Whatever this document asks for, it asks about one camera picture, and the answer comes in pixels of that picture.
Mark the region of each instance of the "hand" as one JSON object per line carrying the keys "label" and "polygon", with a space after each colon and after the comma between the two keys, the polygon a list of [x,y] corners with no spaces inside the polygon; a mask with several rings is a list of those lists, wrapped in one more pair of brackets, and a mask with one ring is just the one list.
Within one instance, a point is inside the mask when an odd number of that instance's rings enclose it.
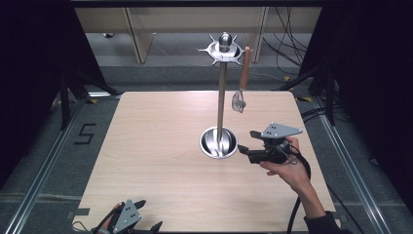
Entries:
{"label": "hand", "polygon": [[[292,136],[287,136],[286,140],[293,146],[292,151],[298,153],[296,149],[299,149],[298,139]],[[296,159],[297,164],[291,164],[288,160],[283,164],[275,164],[272,162],[261,162],[259,165],[263,169],[269,170],[268,176],[279,175],[291,189],[300,194],[306,190],[309,185],[311,186],[310,179],[307,175],[304,165],[300,160]]]}

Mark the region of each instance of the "hanging utensil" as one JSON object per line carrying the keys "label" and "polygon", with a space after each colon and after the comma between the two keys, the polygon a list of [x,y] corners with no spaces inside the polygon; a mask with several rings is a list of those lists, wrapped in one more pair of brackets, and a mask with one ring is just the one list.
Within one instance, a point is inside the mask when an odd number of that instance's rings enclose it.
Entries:
{"label": "hanging utensil", "polygon": [[240,88],[234,93],[232,106],[233,110],[243,113],[246,103],[244,101],[243,91],[246,89],[246,84],[248,82],[249,75],[249,55],[251,49],[245,47],[244,59],[243,59],[243,69],[241,71]]}

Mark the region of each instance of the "light wood surface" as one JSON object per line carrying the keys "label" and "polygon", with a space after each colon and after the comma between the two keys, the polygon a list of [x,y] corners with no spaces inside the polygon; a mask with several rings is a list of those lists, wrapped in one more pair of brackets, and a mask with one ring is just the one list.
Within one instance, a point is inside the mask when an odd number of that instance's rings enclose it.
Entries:
{"label": "light wood surface", "polygon": [[[226,92],[224,127],[239,144],[262,149],[249,131],[271,123],[300,128],[296,137],[312,167],[312,182],[326,210],[335,211],[296,102],[289,92],[244,92],[244,113],[232,110]],[[163,221],[162,231],[284,231],[297,198],[278,176],[236,152],[207,157],[199,145],[203,131],[216,126],[218,92],[125,93],[119,102],[75,216],[88,229],[119,202],[146,200],[137,229]],[[300,208],[293,230],[307,230]]]}

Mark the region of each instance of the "floor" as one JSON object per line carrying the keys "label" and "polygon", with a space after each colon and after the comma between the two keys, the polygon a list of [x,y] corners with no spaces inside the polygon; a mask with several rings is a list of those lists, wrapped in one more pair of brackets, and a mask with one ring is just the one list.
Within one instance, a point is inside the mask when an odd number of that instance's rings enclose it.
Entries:
{"label": "floor", "polygon": [[[204,79],[217,76],[218,69],[211,70],[212,58],[197,51],[210,43],[207,34],[156,34],[149,57],[143,64],[136,63],[129,35],[115,34],[112,38],[105,38],[98,33],[87,36],[108,85],[118,90],[216,89]],[[278,48],[280,43],[276,36],[282,38],[282,34],[266,34],[264,37],[270,45]],[[311,38],[310,34],[294,36],[304,46]],[[237,43],[245,46],[245,35],[238,34]],[[300,56],[293,49],[287,46],[281,46],[281,49],[291,59],[299,61]],[[275,90],[285,84],[285,79],[295,78],[298,69],[298,65],[277,56],[263,44],[259,62],[251,65],[248,88]],[[147,77],[138,80],[139,72],[146,72]],[[188,80],[171,81],[176,74],[183,77],[187,72],[193,72],[202,86]],[[237,65],[229,65],[229,90],[238,88],[239,72]],[[310,83],[311,79],[294,87],[292,92],[298,98],[310,98],[307,93]],[[88,89],[98,91],[95,87]],[[20,222],[22,225],[18,225],[17,233],[74,232],[72,217],[110,125],[111,117],[107,117],[107,113],[115,111],[118,101],[116,97],[102,97],[97,102],[81,102],[73,98],[71,109],[74,121],[66,132],[59,129],[61,113],[56,103],[30,154],[21,160],[0,192],[0,229]],[[343,227],[361,233],[352,220],[353,216],[363,233],[412,233],[412,214],[380,167],[369,160],[373,155],[370,155],[353,127],[351,118],[337,108],[334,110],[336,125],[332,127],[321,112],[312,112],[322,107],[323,95],[313,97],[312,101],[297,101],[297,105],[303,115],[309,114],[303,120],[325,180],[332,188],[331,195]],[[80,133],[93,133],[92,143],[82,144],[85,138]],[[39,172],[44,172],[44,177],[39,177]],[[31,202],[28,201],[30,194],[34,194]]]}

